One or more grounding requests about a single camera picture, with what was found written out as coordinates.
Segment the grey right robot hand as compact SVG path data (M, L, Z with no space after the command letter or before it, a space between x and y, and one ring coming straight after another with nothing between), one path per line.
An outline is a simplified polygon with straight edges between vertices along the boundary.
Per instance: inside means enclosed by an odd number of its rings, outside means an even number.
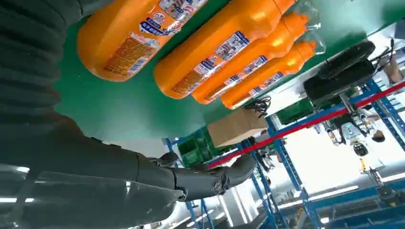
M126 229L169 218L178 202L210 198L248 179L250 156L209 170L157 166L86 137L69 118L0 121L3 229Z

